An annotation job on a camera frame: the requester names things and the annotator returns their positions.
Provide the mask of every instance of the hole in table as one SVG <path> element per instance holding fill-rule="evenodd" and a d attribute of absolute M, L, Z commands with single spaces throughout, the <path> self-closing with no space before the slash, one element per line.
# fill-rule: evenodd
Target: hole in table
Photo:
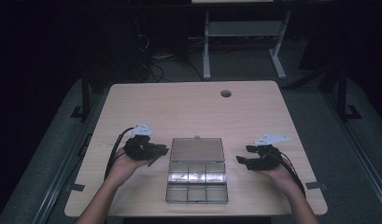
<path fill-rule="evenodd" d="M 225 97 L 225 98 L 228 98 L 228 97 L 231 97 L 232 96 L 232 92 L 231 91 L 228 91 L 228 90 L 224 90 L 224 91 L 221 91 L 220 92 L 220 95 Z"/>

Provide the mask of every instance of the forearm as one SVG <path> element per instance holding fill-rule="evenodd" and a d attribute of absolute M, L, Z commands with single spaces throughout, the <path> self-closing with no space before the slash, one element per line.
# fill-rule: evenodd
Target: forearm
<path fill-rule="evenodd" d="M 290 208 L 296 224 L 315 224 L 319 223 L 309 203 L 302 192 L 293 189 L 293 192 L 286 194 L 290 203 Z"/>
<path fill-rule="evenodd" d="M 104 223 L 117 190 L 118 187 L 116 185 L 106 180 L 100 189 L 97 190 L 92 201 L 77 219 L 76 223 Z"/>

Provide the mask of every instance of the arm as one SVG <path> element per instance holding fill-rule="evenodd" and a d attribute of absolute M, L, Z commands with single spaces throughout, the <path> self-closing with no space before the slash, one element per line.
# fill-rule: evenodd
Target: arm
<path fill-rule="evenodd" d="M 287 197 L 296 224 L 319 223 L 305 196 L 292 179 L 290 173 L 281 164 L 271 171 L 259 171 Z"/>
<path fill-rule="evenodd" d="M 133 175 L 138 167 L 149 163 L 148 161 L 134 161 L 122 153 L 124 150 L 120 148 L 108 177 L 75 223 L 104 223 L 118 188 Z"/>

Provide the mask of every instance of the wooden table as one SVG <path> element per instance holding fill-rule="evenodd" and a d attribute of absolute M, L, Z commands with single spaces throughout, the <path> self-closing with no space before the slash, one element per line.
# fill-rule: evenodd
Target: wooden table
<path fill-rule="evenodd" d="M 222 91 L 232 96 L 222 97 Z M 65 213 L 77 217 L 103 183 L 106 163 L 118 135 L 147 123 L 150 142 L 171 148 L 173 138 L 221 138 L 229 201 L 226 204 L 167 203 L 165 193 L 169 154 L 151 167 L 141 167 L 118 191 L 109 211 L 119 217 L 275 216 L 290 214 L 286 198 L 270 181 L 239 164 L 263 133 L 286 134 L 290 140 L 274 144 L 290 157 L 304 183 L 316 182 L 278 86 L 273 81 L 193 82 L 114 85 L 95 128 Z M 126 134 L 121 146 L 132 137 Z M 307 189 L 316 214 L 327 212 L 320 189 Z"/>

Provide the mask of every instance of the clear plastic box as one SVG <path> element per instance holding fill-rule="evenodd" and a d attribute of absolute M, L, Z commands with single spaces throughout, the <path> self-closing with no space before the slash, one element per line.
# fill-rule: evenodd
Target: clear plastic box
<path fill-rule="evenodd" d="M 167 177 L 168 203 L 227 203 L 220 138 L 175 138 Z"/>

